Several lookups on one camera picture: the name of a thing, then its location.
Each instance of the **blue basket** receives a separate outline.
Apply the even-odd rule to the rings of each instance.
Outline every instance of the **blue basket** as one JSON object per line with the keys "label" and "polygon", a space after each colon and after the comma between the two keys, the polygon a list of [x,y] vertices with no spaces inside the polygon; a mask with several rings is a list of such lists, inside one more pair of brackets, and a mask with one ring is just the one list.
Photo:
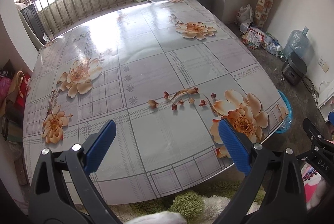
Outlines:
{"label": "blue basket", "polygon": [[[288,101],[287,97],[277,89],[278,93],[281,95],[282,99],[284,100],[284,103],[285,105],[287,106],[288,108],[288,111],[289,111],[289,114],[288,114],[288,118],[290,121],[292,121],[292,109],[291,109],[291,105],[290,105],[290,102]],[[285,129],[278,129],[275,133],[284,133],[286,132],[287,130],[289,130],[290,128],[290,125],[288,125],[288,127],[286,127]]]}

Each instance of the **flower print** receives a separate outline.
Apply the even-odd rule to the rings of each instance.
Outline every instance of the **flower print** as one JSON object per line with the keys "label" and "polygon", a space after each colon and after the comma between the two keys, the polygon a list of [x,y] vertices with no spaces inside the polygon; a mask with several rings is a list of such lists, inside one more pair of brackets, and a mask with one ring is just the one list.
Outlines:
{"label": "flower print", "polygon": [[201,22],[187,22],[187,24],[180,23],[176,31],[182,33],[184,38],[194,38],[198,40],[204,39],[206,36],[213,36],[216,29],[213,27],[206,27]]}
{"label": "flower print", "polygon": [[[242,96],[235,90],[226,90],[224,100],[217,100],[213,107],[219,112],[221,116],[213,119],[213,124],[210,128],[210,134],[213,140],[222,144],[218,125],[221,119],[227,119],[233,128],[240,133],[245,134],[249,140],[255,143],[262,140],[262,128],[268,127],[268,114],[261,111],[262,105],[260,100],[252,93],[248,93],[247,97]],[[220,150],[220,155],[228,156]]]}
{"label": "flower print", "polygon": [[170,2],[179,3],[179,2],[184,2],[184,0],[170,0]]}
{"label": "flower print", "polygon": [[43,122],[44,131],[42,136],[46,139],[46,143],[56,144],[59,140],[63,140],[62,127],[67,126],[68,119],[73,116],[72,114],[68,117],[65,116],[65,112],[60,109],[61,105],[55,105]]}
{"label": "flower print", "polygon": [[164,99],[168,99],[170,94],[168,94],[166,91],[164,92]]}
{"label": "flower print", "polygon": [[281,123],[285,119],[285,117],[289,114],[289,111],[286,110],[284,106],[280,106],[279,104],[276,104],[276,108],[281,112],[278,121],[278,123]]}
{"label": "flower print", "polygon": [[131,76],[131,75],[126,75],[126,76],[124,77],[124,81],[131,81],[131,79],[132,79],[132,76]]}
{"label": "flower print", "polygon": [[102,71],[102,67],[99,66],[100,61],[100,58],[75,61],[69,72],[64,72],[57,82],[61,84],[61,91],[68,89],[67,95],[74,98],[77,92],[85,94],[91,90],[93,87],[91,81],[96,79]]}
{"label": "flower print", "polygon": [[155,100],[153,99],[150,99],[148,102],[147,102],[152,109],[155,109],[156,107],[158,107],[159,103],[157,103]]}
{"label": "flower print", "polygon": [[131,97],[131,98],[129,98],[129,103],[130,103],[131,105],[136,104],[137,101],[138,101],[138,99],[137,99],[136,97]]}
{"label": "flower print", "polygon": [[217,155],[218,158],[223,158],[223,157],[226,157],[226,156],[228,158],[231,158],[231,156],[229,155],[228,150],[226,149],[225,146],[222,146],[220,148],[216,148],[214,150],[214,152],[216,153],[216,155]]}
{"label": "flower print", "polygon": [[118,16],[116,17],[116,21],[117,23],[122,23],[122,22],[125,22],[127,18],[128,18],[128,14],[120,12],[118,13]]}
{"label": "flower print", "polygon": [[126,87],[126,91],[128,91],[128,92],[132,92],[133,90],[135,90],[135,87],[134,87],[132,84],[129,84],[129,85]]}

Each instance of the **plastic bag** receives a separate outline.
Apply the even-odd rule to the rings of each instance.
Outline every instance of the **plastic bag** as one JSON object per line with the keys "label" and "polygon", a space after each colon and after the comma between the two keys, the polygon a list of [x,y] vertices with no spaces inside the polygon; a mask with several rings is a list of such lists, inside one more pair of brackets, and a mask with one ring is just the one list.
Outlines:
{"label": "plastic bag", "polygon": [[261,41],[261,47],[263,47],[267,52],[271,53],[272,55],[276,55],[276,45],[273,39],[266,35],[263,40]]}
{"label": "plastic bag", "polygon": [[250,4],[248,4],[246,7],[241,7],[235,18],[235,23],[239,26],[244,22],[248,24],[253,22],[253,9]]}

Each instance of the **pink bag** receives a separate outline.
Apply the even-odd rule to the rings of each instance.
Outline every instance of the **pink bag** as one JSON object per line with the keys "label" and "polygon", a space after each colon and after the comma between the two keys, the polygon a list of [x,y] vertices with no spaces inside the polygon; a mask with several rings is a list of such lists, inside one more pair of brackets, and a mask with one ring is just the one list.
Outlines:
{"label": "pink bag", "polygon": [[0,78],[0,106],[2,105],[4,99],[7,97],[11,82],[12,80],[10,78]]}

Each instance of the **green fluffy rug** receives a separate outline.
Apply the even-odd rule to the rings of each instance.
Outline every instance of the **green fluffy rug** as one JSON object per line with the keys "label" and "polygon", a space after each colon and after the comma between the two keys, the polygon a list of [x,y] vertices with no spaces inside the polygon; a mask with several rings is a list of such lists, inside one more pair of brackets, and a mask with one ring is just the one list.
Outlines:
{"label": "green fluffy rug", "polygon": [[[155,200],[110,205],[122,222],[133,218],[170,211],[180,213],[188,224],[210,224],[226,207],[236,193],[241,182],[203,182],[185,191]],[[261,187],[249,213],[259,208],[265,191]]]}

